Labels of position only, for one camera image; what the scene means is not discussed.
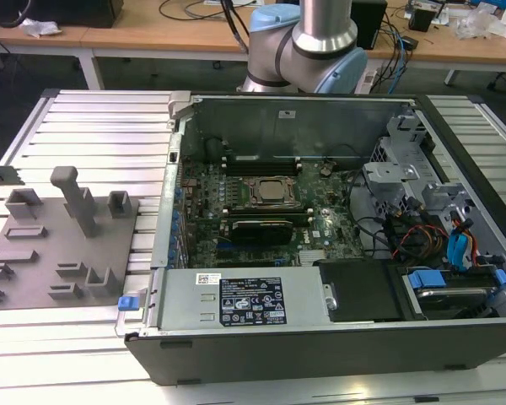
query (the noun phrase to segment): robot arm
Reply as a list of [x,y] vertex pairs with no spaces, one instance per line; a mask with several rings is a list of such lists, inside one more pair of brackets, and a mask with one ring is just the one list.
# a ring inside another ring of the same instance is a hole
[[367,64],[351,0],[273,4],[251,15],[245,92],[350,93]]

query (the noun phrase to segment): label sticker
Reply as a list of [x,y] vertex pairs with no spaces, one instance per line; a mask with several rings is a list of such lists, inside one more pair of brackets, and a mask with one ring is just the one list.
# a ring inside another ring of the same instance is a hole
[[221,273],[197,273],[196,284],[219,284]]
[[224,327],[287,323],[280,278],[222,278],[219,322]]
[[279,111],[279,118],[283,120],[293,120],[296,118],[296,111],[292,110],[285,110],[285,111]]

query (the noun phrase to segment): aluminum extrusion table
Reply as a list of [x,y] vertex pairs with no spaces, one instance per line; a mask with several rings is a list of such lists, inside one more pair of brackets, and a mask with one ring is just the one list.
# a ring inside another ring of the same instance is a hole
[[[76,165],[80,185],[95,196],[119,188],[141,198],[125,291],[148,283],[169,146],[169,94],[49,94],[37,103],[1,162],[19,168],[27,186],[41,196],[59,195],[48,184],[54,166]],[[432,101],[506,202],[506,128],[486,106],[465,97]],[[441,164],[449,172],[448,163],[441,159]],[[0,229],[10,190],[0,188]],[[415,397],[430,396],[442,403],[506,404],[506,354],[466,371],[156,386],[116,337],[116,316],[113,306],[0,311],[0,403],[415,403]],[[256,349],[259,355],[270,350]]]

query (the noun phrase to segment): power supply label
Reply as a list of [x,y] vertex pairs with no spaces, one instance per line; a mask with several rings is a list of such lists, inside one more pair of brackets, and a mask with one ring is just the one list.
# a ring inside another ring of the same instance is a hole
[[219,280],[219,322],[224,327],[284,325],[287,323],[279,277]]

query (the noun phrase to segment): blue cable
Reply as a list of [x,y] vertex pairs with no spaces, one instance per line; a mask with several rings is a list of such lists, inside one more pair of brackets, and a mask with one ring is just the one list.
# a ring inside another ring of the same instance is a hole
[[394,90],[396,89],[397,83],[399,82],[399,79],[401,78],[401,75],[403,73],[403,66],[405,66],[405,47],[403,46],[403,39],[399,35],[399,33],[395,31],[391,31],[393,35],[397,36],[397,39],[399,40],[399,45],[401,46],[401,58],[399,60],[399,67],[397,68],[396,77],[394,78],[394,81],[392,82],[390,89],[388,90],[388,94],[391,95]]

